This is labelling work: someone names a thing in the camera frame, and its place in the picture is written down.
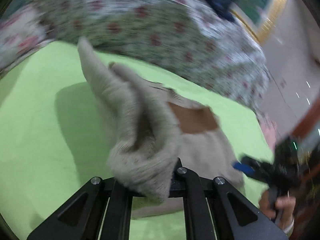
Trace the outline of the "person's right hand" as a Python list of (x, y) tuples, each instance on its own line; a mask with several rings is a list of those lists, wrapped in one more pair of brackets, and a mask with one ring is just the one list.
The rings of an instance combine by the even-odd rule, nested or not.
[[(285, 230), (293, 225), (294, 216), (293, 212), (296, 205), (296, 198), (294, 196), (282, 196), (278, 197), (275, 202), (276, 210), (282, 212), (280, 217), (278, 227), (281, 230)], [(266, 190), (260, 197), (259, 200), (259, 210), (267, 216), (269, 219), (274, 219), (276, 217), (276, 211), (273, 209), (272, 205), (269, 203), (269, 191)]]

